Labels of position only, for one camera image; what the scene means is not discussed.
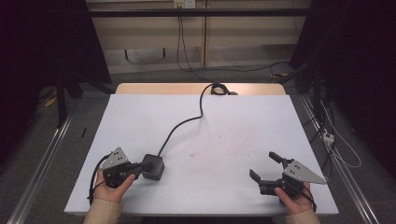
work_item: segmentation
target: gray floor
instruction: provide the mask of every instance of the gray floor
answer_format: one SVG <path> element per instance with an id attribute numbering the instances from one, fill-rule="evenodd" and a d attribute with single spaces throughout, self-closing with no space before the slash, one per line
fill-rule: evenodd
<path id="1" fill-rule="evenodd" d="M 119 59 L 115 60 L 113 64 L 109 64 L 109 67 L 117 66 L 117 63 L 125 63 L 122 50 L 113 53 L 118 53 L 117 57 Z M 141 61 L 136 64 L 136 66 L 141 66 L 135 68 L 136 70 L 133 72 L 129 70 L 130 67 L 123 67 L 122 74 L 112 74 L 114 84 L 111 87 L 116 87 L 121 82 L 202 82 L 193 74 L 179 70 L 166 70 L 164 67 L 161 69 L 160 66 L 155 69 L 152 69 L 152 67 L 151 69 L 145 69 L 143 66 L 148 65 L 141 63 L 145 60 L 149 60 L 149 57 L 141 56 Z M 169 60 L 171 66 L 177 66 L 175 60 L 173 62 L 171 59 Z M 240 64 L 240 66 L 233 66 L 232 68 L 251 69 L 261 67 L 263 64 L 266 63 L 257 63 L 257 65 Z M 289 71 L 290 69 L 286 66 L 276 66 L 273 69 L 274 73 L 288 73 Z M 248 73 L 202 71 L 199 74 L 221 82 L 267 82 L 270 79 L 269 69 Z M 81 99 L 68 98 L 67 100 L 68 108 L 77 106 L 76 113 L 49 170 L 44 175 L 39 192 L 25 218 L 25 223 L 82 223 L 83 221 L 83 217 L 64 213 L 64 207 L 106 109 L 108 95 L 96 91 L 88 85 L 83 84 L 82 87 L 85 92 Z M 310 120 L 301 101 L 301 95 L 297 94 L 292 81 L 285 85 L 285 90 L 293 101 L 301 122 Z M 8 221 L 55 133 L 57 124 L 56 105 L 44 107 L 44 103 L 38 106 L 35 119 L 26 135 L 16 148 L 15 153 L 4 164 L 4 171 L 0 175 L 0 223 Z M 395 179 L 373 158 L 365 142 L 351 131 L 351 124 L 337 108 L 335 102 L 332 103 L 332 109 L 337 131 L 357 150 L 362 160 L 361 168 L 349 169 L 350 172 L 373 207 L 379 222 L 394 223 L 396 220 L 396 213 L 394 212 L 396 207 Z M 305 126 L 304 130 L 308 139 L 316 131 L 312 124 Z M 354 164 L 357 162 L 350 149 L 345 143 L 338 141 L 337 137 L 336 145 L 346 161 Z M 311 146 L 319 164 L 322 164 L 325 160 L 325 150 L 320 139 L 316 138 Z M 324 174 L 329 172 L 329 166 L 327 166 Z M 356 202 L 353 201 L 344 181 L 335 169 L 329 187 L 340 214 L 321 217 L 320 221 L 322 223 L 365 223 L 357 209 Z M 121 221 L 122 223 L 139 223 L 140 218 L 122 216 Z M 276 223 L 284 223 L 284 218 L 275 217 L 275 221 Z"/>

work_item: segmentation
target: hand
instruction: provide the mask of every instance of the hand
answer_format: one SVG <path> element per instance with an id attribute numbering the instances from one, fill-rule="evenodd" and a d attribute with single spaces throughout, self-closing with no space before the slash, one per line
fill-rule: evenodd
<path id="1" fill-rule="evenodd" d="M 309 183 L 304 182 L 304 190 L 303 193 L 306 194 L 308 197 L 310 195 L 309 191 Z M 312 208 L 312 203 L 309 202 L 303 195 L 298 196 L 296 199 L 291 199 L 288 194 L 283 191 L 281 188 L 276 188 L 275 193 L 277 197 L 286 205 L 288 208 L 289 215 L 296 215 L 302 212 L 305 212 Z"/>
<path id="2" fill-rule="evenodd" d="M 96 187 L 94 192 L 95 199 L 121 203 L 123 194 L 131 187 L 132 183 L 134 183 L 134 175 L 128 176 L 128 178 L 116 189 L 108 187 L 104 181 L 105 177 L 103 176 L 103 171 L 98 170 L 95 186 L 99 186 Z"/>

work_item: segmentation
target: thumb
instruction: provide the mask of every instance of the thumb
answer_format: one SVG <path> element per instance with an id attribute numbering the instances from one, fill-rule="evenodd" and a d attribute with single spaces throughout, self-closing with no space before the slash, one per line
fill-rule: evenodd
<path id="1" fill-rule="evenodd" d="M 117 190 L 121 193 L 124 194 L 125 191 L 131 187 L 131 185 L 134 183 L 134 175 L 128 176 L 126 180 L 117 188 Z"/>
<path id="2" fill-rule="evenodd" d="M 277 195 L 277 197 L 279 197 L 279 199 L 287 206 L 287 207 L 291 207 L 294 204 L 294 201 L 289 197 L 288 194 L 286 194 L 286 192 L 281 189 L 281 188 L 276 188 L 275 189 L 275 194 Z"/>

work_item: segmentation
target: table surface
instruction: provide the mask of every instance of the table surface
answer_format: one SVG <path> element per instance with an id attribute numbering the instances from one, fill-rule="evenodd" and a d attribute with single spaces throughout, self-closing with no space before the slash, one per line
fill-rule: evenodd
<path id="1" fill-rule="evenodd" d="M 194 94 L 181 94 L 179 89 L 191 91 L 192 84 L 161 84 L 164 94 L 158 85 L 121 84 L 110 97 L 66 213 L 87 213 L 93 168 L 111 150 L 121 147 L 130 161 L 156 155 L 176 124 L 197 116 L 199 94 L 208 84 L 199 84 L 200 89 L 196 85 Z M 274 84 L 226 85 L 239 94 L 281 88 Z M 158 89 L 155 94 L 146 94 L 150 86 Z M 170 94 L 166 88 L 178 93 Z M 131 91 L 134 94 L 122 94 Z M 180 126 L 164 148 L 162 179 L 140 176 L 123 197 L 123 212 L 134 216 L 285 215 L 277 197 L 260 195 L 249 169 L 262 179 L 280 178 L 281 165 L 268 157 L 274 151 L 322 173 L 289 96 L 284 91 L 272 94 L 277 95 L 205 95 L 204 117 Z M 311 189 L 319 215 L 338 213 L 327 185 L 311 184 Z"/>

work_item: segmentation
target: sleeve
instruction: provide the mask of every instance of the sleeve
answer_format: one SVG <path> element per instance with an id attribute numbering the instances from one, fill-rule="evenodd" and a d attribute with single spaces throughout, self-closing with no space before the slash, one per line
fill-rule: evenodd
<path id="1" fill-rule="evenodd" d="M 320 224 L 318 216 L 313 209 L 297 215 L 286 216 L 285 219 L 287 224 Z"/>
<path id="2" fill-rule="evenodd" d="M 84 224 L 116 224 L 122 212 L 120 203 L 94 199 Z"/>

